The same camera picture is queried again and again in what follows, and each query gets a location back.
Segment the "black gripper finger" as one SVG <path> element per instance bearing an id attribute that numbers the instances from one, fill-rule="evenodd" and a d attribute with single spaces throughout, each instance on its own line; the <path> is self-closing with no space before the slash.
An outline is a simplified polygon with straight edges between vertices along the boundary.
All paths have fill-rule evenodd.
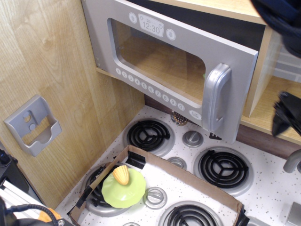
<path id="1" fill-rule="evenodd" d="M 272 123 L 272 136 L 278 136 L 290 127 L 287 116 L 281 110 L 276 110 Z"/>

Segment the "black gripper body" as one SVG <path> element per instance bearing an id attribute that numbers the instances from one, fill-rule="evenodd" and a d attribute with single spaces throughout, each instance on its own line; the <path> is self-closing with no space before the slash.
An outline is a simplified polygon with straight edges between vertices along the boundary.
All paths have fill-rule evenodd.
<path id="1" fill-rule="evenodd" d="M 275 112 L 283 111 L 290 127 L 301 135 L 301 99 L 286 91 L 280 92 L 278 97 L 279 101 L 274 104 Z"/>

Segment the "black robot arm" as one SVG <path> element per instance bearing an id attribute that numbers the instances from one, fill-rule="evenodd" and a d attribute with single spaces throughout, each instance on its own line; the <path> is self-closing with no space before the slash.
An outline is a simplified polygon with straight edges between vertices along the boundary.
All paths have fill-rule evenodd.
<path id="1" fill-rule="evenodd" d="M 285 49 L 301 57 L 301 2 L 299 0 L 251 1 L 266 24 L 282 37 Z M 301 133 L 301 98 L 282 91 L 275 103 L 272 136 L 276 137 L 292 127 Z"/>

